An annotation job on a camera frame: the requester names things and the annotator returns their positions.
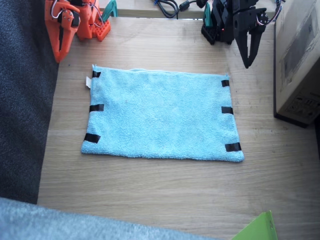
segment cardboard box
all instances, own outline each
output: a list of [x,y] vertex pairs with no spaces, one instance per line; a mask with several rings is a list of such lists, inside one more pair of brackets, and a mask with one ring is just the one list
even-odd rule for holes
[[274,26],[274,117],[306,127],[320,114],[320,0],[290,0]]

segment wooden tabletop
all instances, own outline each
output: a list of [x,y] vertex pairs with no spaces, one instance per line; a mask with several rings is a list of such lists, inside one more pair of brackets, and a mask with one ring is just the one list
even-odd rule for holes
[[[176,0],[180,5],[185,0]],[[100,0],[100,8],[104,9],[109,0]],[[117,8],[119,17],[134,17],[134,18],[164,18],[164,14],[159,7],[154,4],[154,0],[117,0]],[[169,12],[172,7],[163,4],[163,7]],[[276,10],[275,0],[259,0],[255,5],[256,8],[266,8],[266,13],[272,16]],[[199,8],[196,3],[191,3],[188,10],[180,12],[180,19],[202,19],[204,17],[204,8]]]
[[[236,42],[211,46],[201,20],[110,21],[103,42],[75,37],[59,66],[38,204],[222,239],[272,210],[279,239],[319,239],[314,127],[273,117],[273,25],[245,69]],[[85,79],[92,64],[228,73],[244,162],[81,154],[90,105]]]

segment cable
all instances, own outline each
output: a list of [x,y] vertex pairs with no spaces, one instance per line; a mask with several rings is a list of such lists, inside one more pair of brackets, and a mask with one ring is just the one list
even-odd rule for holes
[[101,25],[98,25],[98,24],[96,24],[95,22],[94,22],[94,25],[96,25],[98,28],[102,28],[103,26],[104,26],[104,21],[102,20],[102,16],[101,16],[101,14],[100,14],[100,11],[99,11],[99,9],[97,8],[97,6],[96,6],[96,1],[97,0],[94,0],[94,3],[92,3],[92,2],[89,2],[89,3],[84,3],[83,4],[83,6],[84,5],[88,5],[89,7],[94,7],[95,9],[96,9],[96,12],[98,13],[98,15],[99,15],[99,18],[100,18],[100,20],[101,20]]
[[[177,2],[175,0],[155,0],[154,1],[154,5],[158,5],[161,12],[163,13],[163,15],[168,18],[168,19],[173,19],[176,16],[176,19],[178,19],[178,14],[179,12],[183,12],[185,10],[187,10],[190,6],[190,4],[195,3],[196,0],[186,0],[185,2],[183,2],[182,4],[180,4],[180,6],[178,6]],[[164,7],[162,6],[162,4],[167,4],[169,6],[171,6],[173,8],[173,13],[168,12],[167,10],[164,9]]]
[[57,16],[54,16],[54,8],[55,8],[55,6],[56,6],[57,1],[58,1],[58,0],[54,0],[53,4],[52,4],[52,6],[51,6],[51,12],[50,12],[50,14],[51,14],[51,17],[53,17],[54,19],[57,19],[57,18],[59,17],[59,15],[62,13],[62,9],[61,9],[61,11],[58,13],[58,15],[57,15]]
[[279,13],[281,11],[281,2],[285,3],[286,0],[276,0],[276,9],[275,9],[276,13],[267,23],[263,24],[263,23],[259,22],[258,16],[256,16],[256,23],[261,26],[266,26],[266,25],[270,24],[274,19],[276,19],[279,16]]

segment light blue fabric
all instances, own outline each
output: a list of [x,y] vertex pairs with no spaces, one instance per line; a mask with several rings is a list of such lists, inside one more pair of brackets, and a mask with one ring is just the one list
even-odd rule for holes
[[0,197],[0,240],[214,240]]
[[241,162],[240,151],[225,144],[239,142],[227,75],[119,70],[93,66],[101,72],[91,82],[87,133],[98,143],[84,141],[82,153],[130,158],[174,158]]

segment teal part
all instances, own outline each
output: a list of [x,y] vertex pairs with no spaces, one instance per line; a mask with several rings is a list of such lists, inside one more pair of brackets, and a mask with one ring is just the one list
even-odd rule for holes
[[109,16],[118,17],[118,8],[116,0],[110,0],[102,13],[102,20],[105,23]]
[[205,4],[203,19],[204,19],[204,23],[205,23],[206,27],[212,27],[213,26],[209,3]]

